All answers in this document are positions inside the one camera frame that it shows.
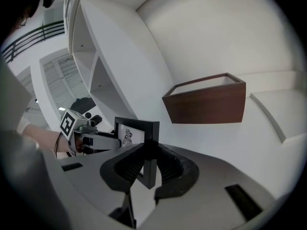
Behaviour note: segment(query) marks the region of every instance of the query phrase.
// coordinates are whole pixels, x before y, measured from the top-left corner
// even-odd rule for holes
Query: black cable
[[[62,132],[60,132],[60,133],[59,133],[59,136],[58,136],[58,138],[57,138],[57,141],[56,141],[56,145],[55,145],[55,147],[54,147],[54,154],[56,155],[56,158],[57,158],[57,151],[58,151],[59,139],[61,138],[62,135],[63,135]]]

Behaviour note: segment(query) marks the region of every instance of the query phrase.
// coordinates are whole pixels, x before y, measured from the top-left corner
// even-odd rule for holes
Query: metal railing
[[[64,33],[64,21],[57,21],[43,25],[26,33],[8,45],[2,51],[2,56],[5,61],[9,63],[13,61],[16,56],[32,47],[33,45]]]

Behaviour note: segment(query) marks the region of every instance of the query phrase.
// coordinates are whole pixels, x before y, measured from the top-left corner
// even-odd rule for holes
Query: wooden box
[[[246,83],[223,73],[175,85],[162,97],[173,124],[242,122]]]

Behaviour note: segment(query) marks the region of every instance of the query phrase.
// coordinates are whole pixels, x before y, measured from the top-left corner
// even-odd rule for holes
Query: forearm
[[[56,141],[59,137],[59,132],[45,130],[35,125],[29,124],[23,131],[23,135],[34,139],[42,149],[51,149],[54,151]],[[62,136],[58,143],[58,152],[71,151],[68,141]]]

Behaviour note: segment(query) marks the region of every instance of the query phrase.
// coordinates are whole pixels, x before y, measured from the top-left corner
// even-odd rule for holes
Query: white sleeve
[[[29,124],[30,124],[30,122],[29,122],[26,118],[22,117],[21,120],[20,120],[20,122],[19,122],[19,125],[18,125],[18,127],[17,127],[17,133],[19,133],[19,134],[22,135],[24,129],[25,129]]]

